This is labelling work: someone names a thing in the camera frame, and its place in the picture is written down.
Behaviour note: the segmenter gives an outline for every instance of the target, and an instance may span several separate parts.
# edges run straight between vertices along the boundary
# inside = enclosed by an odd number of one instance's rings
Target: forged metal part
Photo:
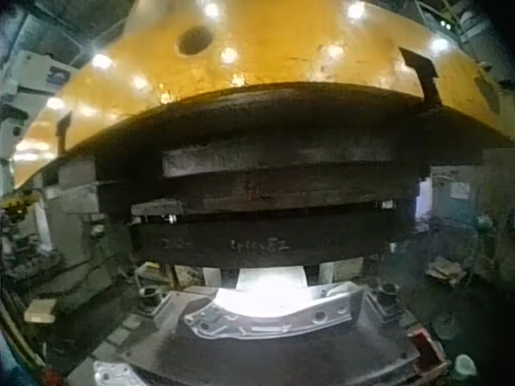
[[[185,315],[183,320],[204,339],[282,338],[355,322],[352,299],[361,305],[362,297],[363,289],[351,282],[298,289],[275,304],[273,299],[260,298],[259,294],[219,289],[211,303]],[[302,301],[292,306],[298,299]]]
[[[97,386],[147,386],[126,363],[96,361],[93,366]]]

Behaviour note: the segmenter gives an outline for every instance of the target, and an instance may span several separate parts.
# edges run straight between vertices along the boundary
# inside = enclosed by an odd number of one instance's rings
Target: factory floor
[[[131,313],[138,296],[135,283],[116,281],[71,314],[60,316],[47,339],[51,367],[66,376]]]
[[[457,355],[469,355],[479,374],[474,384],[492,384],[503,367],[512,366],[515,320],[509,319],[512,313],[506,310],[513,309],[514,301],[477,276],[470,283],[466,277],[454,289],[427,276],[425,246],[424,240],[405,243],[395,254],[372,263],[365,276],[398,283],[400,302],[441,342],[447,358],[454,361]],[[434,321],[440,315],[457,321],[451,340],[439,339],[435,333]]]
[[[456,336],[440,341],[448,359],[453,360],[463,353],[473,358],[480,374],[478,381],[482,384],[481,380],[489,380],[496,373],[503,353],[509,356],[509,343],[513,342],[510,323],[513,321],[507,319],[508,313],[503,310],[511,305],[480,279],[474,278],[470,285],[463,283],[452,289],[427,277],[424,274],[427,253],[423,245],[412,241],[379,261],[367,261],[365,280],[379,278],[398,283],[401,303],[433,336],[431,327],[435,318],[441,314],[454,315],[459,327]],[[68,374],[122,323],[132,310],[136,297],[135,284],[120,281],[87,306],[61,318],[48,341],[50,363],[54,369]]]

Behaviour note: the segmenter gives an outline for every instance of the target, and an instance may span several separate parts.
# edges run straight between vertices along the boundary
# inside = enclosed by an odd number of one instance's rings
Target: metal plate
[[[275,294],[219,289],[206,307],[184,315],[203,339],[276,339],[356,322],[363,290],[352,283],[318,285]]]
[[[310,334],[258,341],[201,339],[181,315],[210,302],[200,295],[173,296],[169,328],[143,323],[122,348],[122,358],[159,384],[191,386],[326,386],[398,384],[414,374],[418,352],[405,331],[378,330],[365,312]]]
[[[377,253],[412,223],[408,204],[341,215],[142,224],[137,254],[145,261],[225,269],[317,265]]]

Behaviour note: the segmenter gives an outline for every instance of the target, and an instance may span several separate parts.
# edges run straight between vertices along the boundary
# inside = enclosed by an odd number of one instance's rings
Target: cable
[[[39,296],[41,298],[60,298],[62,296],[67,296],[69,294],[73,294],[75,291],[77,291],[87,280],[88,280],[88,277],[94,272],[96,271],[97,269],[99,269],[106,261],[109,261],[110,259],[112,259],[113,257],[115,257],[116,255],[112,255],[110,257],[106,257],[104,260],[102,260],[100,263],[98,263],[97,265],[94,265],[86,274],[84,277],[82,277],[75,285],[73,285],[72,287],[68,288],[68,289],[65,289],[63,291],[56,291],[56,292],[46,292],[46,293],[42,293],[42,294],[39,294]]]

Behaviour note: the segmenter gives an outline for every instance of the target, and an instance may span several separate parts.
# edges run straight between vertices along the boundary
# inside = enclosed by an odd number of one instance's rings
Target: industrial machine
[[[413,231],[429,165],[513,145],[498,85],[449,34],[365,2],[165,8],[137,3],[12,158],[19,194],[51,187],[68,213],[127,224],[134,256],[171,273],[172,291],[141,289],[141,325],[97,384],[439,374],[395,285],[333,283],[332,269]],[[205,286],[183,288],[178,266]]]

